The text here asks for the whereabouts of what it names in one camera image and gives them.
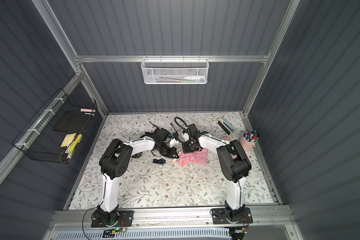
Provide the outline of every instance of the black cable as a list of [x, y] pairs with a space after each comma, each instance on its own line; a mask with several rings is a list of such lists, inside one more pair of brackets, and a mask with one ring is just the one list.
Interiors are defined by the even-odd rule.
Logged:
[[241, 207], [241, 195], [243, 194], [243, 192], [242, 192], [242, 190], [241, 190], [241, 185], [240, 185], [240, 179], [239, 179], [239, 177], [237, 178], [237, 182], [239, 183], [239, 188], [240, 188], [239, 206], [240, 206], [240, 209], [241, 209], [241, 217], [243, 218], [243, 227], [244, 227], [244, 229], [245, 229], [245, 224], [244, 224], [244, 222], [246, 222], [246, 221], [244, 220], [243, 208]]
[[125, 142], [134, 142], [134, 141], [137, 141], [137, 140], [143, 140], [143, 138], [138, 138], [138, 139], [135, 139], [135, 140], [132, 140], [132, 141], [124, 141], [124, 142], [122, 142], [122, 143], [125, 143]]
[[211, 213], [211, 211], [212, 211], [212, 209], [211, 209], [211, 210], [209, 210], [209, 214], [210, 214], [211, 216], [218, 217], [218, 215], [212, 214], [212, 213]]
[[[185, 125], [185, 128], [183, 127], [183, 126], [181, 126], [176, 120], [177, 119], [179, 119], [180, 121], [182, 121], [182, 123]], [[179, 141], [179, 142], [181, 142], [181, 143], [189, 143], [189, 144], [191, 144], [191, 142], [192, 142], [192, 139], [191, 139], [191, 131], [189, 130], [189, 128], [188, 128], [188, 125], [185, 123], [185, 121], [182, 119], [182, 118], [179, 118], [179, 117], [175, 117], [175, 123], [179, 126], [179, 127], [181, 127], [182, 129], [184, 129], [187, 133], [188, 133], [188, 141], [185, 141], [185, 142], [182, 142], [182, 141], [180, 141], [179, 139], [178, 139], [178, 137], [177, 137], [177, 141]]]
[[[181, 126], [181, 125], [176, 121], [176, 119], [179, 119], [180, 121], [182, 121], [183, 124], [185, 125], [185, 128], [184, 128], [183, 126]], [[185, 123], [185, 121], [184, 121], [182, 118], [179, 118], [179, 117], [175, 117], [175, 123], [176, 123], [179, 127], [181, 127], [182, 129], [184, 129], [184, 130], [188, 127], [188, 125]]]
[[162, 156], [163, 156], [163, 155], [161, 155], [161, 156], [156, 156], [156, 155], [154, 154], [154, 150], [153, 150], [153, 149], [151, 150], [151, 153], [152, 153], [152, 155], [155, 156], [155, 157], [162, 157]]
[[85, 234], [85, 232], [84, 232], [84, 217], [85, 217], [85, 214], [89, 211], [89, 210], [91, 210], [91, 209], [87, 209], [86, 211], [85, 211], [85, 213], [84, 213], [84, 215], [83, 215], [83, 220], [81, 221], [81, 229], [83, 230], [83, 233], [84, 233], [84, 236], [88, 239], [88, 240], [91, 240], [91, 239], [89, 239], [88, 237], [87, 237], [87, 235]]

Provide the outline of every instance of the corrugated wall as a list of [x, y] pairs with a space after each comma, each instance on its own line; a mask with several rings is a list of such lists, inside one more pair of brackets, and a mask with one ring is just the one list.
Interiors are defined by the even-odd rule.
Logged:
[[288, 0], [49, 3], [78, 55], [262, 55]]
[[[0, 161], [38, 109], [74, 75], [31, 1], [0, 0]], [[72, 94], [87, 96], [79, 84]], [[0, 239], [41, 239], [61, 210], [100, 127], [97, 116], [69, 164], [23, 157], [0, 185]]]
[[[288, 0], [49, 0], [78, 55], [265, 55]], [[242, 110], [261, 63], [150, 86], [137, 63], [83, 63], [109, 112]]]
[[0, 161], [74, 71], [31, 1], [0, 1]]
[[[72, 95], [89, 97], [81, 83]], [[42, 239], [55, 211], [64, 207], [101, 122], [97, 114], [69, 164], [20, 159], [0, 185], [0, 239]]]
[[242, 110], [261, 63], [211, 63], [208, 83], [145, 84], [139, 63], [84, 63], [109, 112]]
[[360, 0], [302, 1], [249, 117], [304, 239], [360, 239]]

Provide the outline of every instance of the floral tablecloth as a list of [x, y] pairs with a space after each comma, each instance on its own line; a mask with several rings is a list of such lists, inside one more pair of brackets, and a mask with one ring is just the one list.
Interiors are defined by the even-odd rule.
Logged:
[[[218, 126], [218, 118], [224, 118], [237, 129], [230, 135], [239, 139], [245, 131], [238, 112], [228, 113], [166, 113], [109, 115], [101, 130], [91, 158], [86, 166], [69, 209], [89, 209], [101, 202], [102, 176], [99, 159], [109, 143], [118, 138], [139, 138], [145, 131], [152, 132], [153, 124], [174, 132], [170, 123], [174, 117], [183, 118], [187, 124], [195, 123], [201, 131], [216, 137], [227, 134]], [[252, 170], [245, 183], [245, 202], [250, 204], [272, 203], [263, 173], [253, 151], [247, 153]], [[151, 152], [144, 152], [138, 159], [131, 158], [127, 172], [122, 176], [119, 189], [119, 207], [169, 207], [189, 205], [223, 204], [227, 195], [227, 180], [221, 173], [216, 154], [209, 151], [206, 165], [188, 163], [181, 167], [176, 161], [165, 158], [162, 165], [152, 163]]]

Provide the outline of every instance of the sticky note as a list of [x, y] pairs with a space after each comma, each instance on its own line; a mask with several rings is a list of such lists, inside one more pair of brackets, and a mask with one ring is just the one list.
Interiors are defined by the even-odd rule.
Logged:
[[75, 136], [76, 136], [76, 133], [67, 134], [60, 147], [69, 146], [71, 144], [71, 142], [73, 141], [73, 139], [75, 138]]

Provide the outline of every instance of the pen holder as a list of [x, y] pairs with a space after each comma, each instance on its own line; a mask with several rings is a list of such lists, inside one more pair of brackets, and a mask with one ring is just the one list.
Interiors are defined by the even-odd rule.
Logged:
[[245, 140], [245, 138], [243, 136], [241, 136], [241, 138], [240, 138], [240, 143], [245, 152], [250, 152], [252, 150], [252, 148], [256, 147], [255, 142], [247, 141], [247, 140]]

